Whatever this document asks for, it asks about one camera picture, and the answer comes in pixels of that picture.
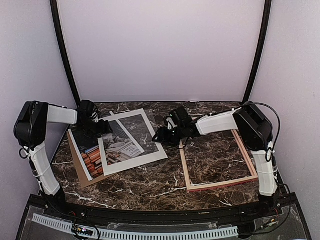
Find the clear acrylic sheet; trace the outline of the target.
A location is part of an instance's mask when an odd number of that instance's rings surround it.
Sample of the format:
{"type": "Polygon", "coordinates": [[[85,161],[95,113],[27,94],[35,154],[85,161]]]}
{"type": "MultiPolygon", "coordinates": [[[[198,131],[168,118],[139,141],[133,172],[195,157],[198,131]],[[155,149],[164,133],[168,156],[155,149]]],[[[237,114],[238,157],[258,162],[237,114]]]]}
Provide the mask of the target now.
{"type": "Polygon", "coordinates": [[[152,110],[144,110],[141,108],[127,112],[113,113],[110,111],[109,113],[111,116],[120,114],[120,118],[115,118],[115,120],[121,123],[139,144],[147,145],[152,142],[152,138],[157,131],[157,125],[152,110]]]}

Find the white photo mat board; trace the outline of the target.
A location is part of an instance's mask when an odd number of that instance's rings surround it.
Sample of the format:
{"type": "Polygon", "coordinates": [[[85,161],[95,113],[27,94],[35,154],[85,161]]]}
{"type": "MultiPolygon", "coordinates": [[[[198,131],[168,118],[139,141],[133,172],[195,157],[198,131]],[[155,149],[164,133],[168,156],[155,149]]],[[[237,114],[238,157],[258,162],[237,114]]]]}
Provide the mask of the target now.
{"type": "Polygon", "coordinates": [[[105,176],[168,157],[163,146],[152,140],[155,129],[144,109],[109,114],[103,120],[113,132],[98,139],[105,176]]]}

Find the pink wooden picture frame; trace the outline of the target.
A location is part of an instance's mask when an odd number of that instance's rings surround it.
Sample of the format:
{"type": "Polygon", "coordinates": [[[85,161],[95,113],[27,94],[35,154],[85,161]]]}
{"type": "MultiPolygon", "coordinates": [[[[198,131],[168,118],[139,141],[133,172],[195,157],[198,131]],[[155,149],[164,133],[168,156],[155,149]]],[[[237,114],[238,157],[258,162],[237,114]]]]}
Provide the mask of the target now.
{"type": "Polygon", "coordinates": [[[241,140],[239,134],[237,133],[237,130],[238,130],[238,128],[236,126],[227,126],[227,127],[223,127],[222,130],[219,130],[219,132],[221,132],[221,131],[231,131],[232,132],[232,135],[233,135],[233,137],[234,137],[234,139],[240,149],[240,152],[244,158],[244,161],[249,169],[251,176],[233,179],[233,180],[222,181],[222,182],[216,182],[216,183],[191,185],[185,152],[184,152],[184,149],[181,148],[179,151],[180,151],[180,157],[181,157],[187,192],[197,192],[197,191],[205,191],[205,190],[212,190],[212,189],[217,189],[217,188],[230,187],[230,186],[240,185],[240,184],[254,182],[254,181],[258,180],[257,171],[252,163],[252,160],[248,154],[248,151],[246,150],[246,147],[244,146],[243,141],[241,140]]]}

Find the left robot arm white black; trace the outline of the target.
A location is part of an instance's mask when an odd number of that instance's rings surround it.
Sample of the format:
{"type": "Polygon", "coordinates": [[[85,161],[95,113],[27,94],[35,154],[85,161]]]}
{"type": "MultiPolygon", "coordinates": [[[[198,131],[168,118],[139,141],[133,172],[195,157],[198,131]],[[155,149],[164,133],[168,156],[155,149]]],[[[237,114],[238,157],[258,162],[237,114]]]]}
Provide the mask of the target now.
{"type": "Polygon", "coordinates": [[[43,197],[60,218],[67,218],[71,208],[66,203],[64,190],[57,181],[47,156],[47,124],[75,125],[84,131],[86,136],[98,139],[103,134],[113,132],[110,123],[99,119],[99,116],[97,106],[89,100],[82,100],[77,109],[34,100],[24,104],[14,125],[13,133],[21,147],[19,155],[22,159],[29,160],[43,197]]]}

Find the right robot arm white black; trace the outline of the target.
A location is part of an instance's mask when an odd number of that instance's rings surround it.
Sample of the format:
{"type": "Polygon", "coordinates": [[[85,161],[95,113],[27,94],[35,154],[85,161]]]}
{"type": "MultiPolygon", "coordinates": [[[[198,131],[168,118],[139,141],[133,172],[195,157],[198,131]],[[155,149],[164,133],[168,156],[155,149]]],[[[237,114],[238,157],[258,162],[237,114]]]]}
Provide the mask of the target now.
{"type": "Polygon", "coordinates": [[[157,129],[152,141],[178,147],[183,139],[194,139],[216,132],[239,131],[241,141],[254,158],[257,171],[259,194],[255,213],[266,217],[275,208],[275,193],[279,186],[274,156],[278,136],[273,135],[273,125],[259,106],[258,102],[248,101],[236,108],[198,118],[192,118],[180,106],[164,117],[164,126],[157,129]]]}

